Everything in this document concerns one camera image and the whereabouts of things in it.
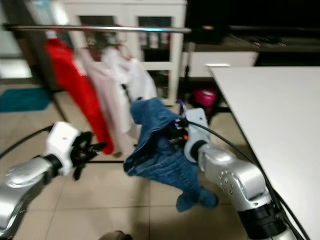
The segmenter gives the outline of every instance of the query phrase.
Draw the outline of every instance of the blue rug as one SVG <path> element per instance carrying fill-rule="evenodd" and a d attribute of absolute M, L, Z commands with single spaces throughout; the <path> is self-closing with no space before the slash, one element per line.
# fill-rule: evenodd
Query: blue rug
<path fill-rule="evenodd" d="M 43 88 L 9 89 L 0 96 L 0 113 L 42 111 L 50 101 Z"/>

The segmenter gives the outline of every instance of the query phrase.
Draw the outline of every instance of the white table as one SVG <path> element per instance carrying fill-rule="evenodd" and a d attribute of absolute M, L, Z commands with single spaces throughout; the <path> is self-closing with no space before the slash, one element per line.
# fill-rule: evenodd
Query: white table
<path fill-rule="evenodd" d="M 320 67 L 209 70 L 271 184 L 320 240 Z"/>

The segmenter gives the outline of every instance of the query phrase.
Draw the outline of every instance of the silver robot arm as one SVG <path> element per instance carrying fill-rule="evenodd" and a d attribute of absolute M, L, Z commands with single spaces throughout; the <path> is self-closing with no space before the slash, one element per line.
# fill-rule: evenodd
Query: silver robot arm
<path fill-rule="evenodd" d="M 15 236 L 29 204 L 53 178 L 67 176 L 75 168 L 73 177 L 79 179 L 85 164 L 105 146 L 91 145 L 91 139 L 90 132 L 56 122 L 47 138 L 44 156 L 36 156 L 6 172 L 0 184 L 0 240 Z"/>
<path fill-rule="evenodd" d="M 188 121 L 208 128 L 201 108 L 187 110 Z M 230 198 L 250 240 L 296 240 L 284 219 L 276 212 L 260 169 L 238 159 L 210 140 L 210 133 L 189 124 L 184 154 L 198 163 L 205 177 Z"/>

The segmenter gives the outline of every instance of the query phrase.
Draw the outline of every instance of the red garment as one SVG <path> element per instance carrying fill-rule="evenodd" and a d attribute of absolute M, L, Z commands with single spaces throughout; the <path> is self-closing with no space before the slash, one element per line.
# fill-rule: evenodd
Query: red garment
<path fill-rule="evenodd" d="M 86 76 L 78 72 L 73 51 L 58 39 L 49 39 L 45 50 L 52 60 L 53 70 L 59 85 L 76 102 L 91 125 L 99 142 L 106 143 L 103 153 L 111 154 L 114 144 L 100 110 L 98 97 Z"/>

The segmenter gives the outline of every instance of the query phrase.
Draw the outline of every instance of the denim jeans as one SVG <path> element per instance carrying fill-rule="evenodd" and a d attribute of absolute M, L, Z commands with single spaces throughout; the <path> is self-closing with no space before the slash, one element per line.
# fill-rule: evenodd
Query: denim jeans
<path fill-rule="evenodd" d="M 136 150 L 123 164 L 129 176 L 139 176 L 183 191 L 176 207 L 179 212 L 195 204 L 213 208 L 218 198 L 202 187 L 198 180 L 198 165 L 190 162 L 183 149 L 176 150 L 169 143 L 164 130 L 179 115 L 168 110 L 159 98 L 136 100 L 131 105 L 136 124 L 142 125 Z"/>

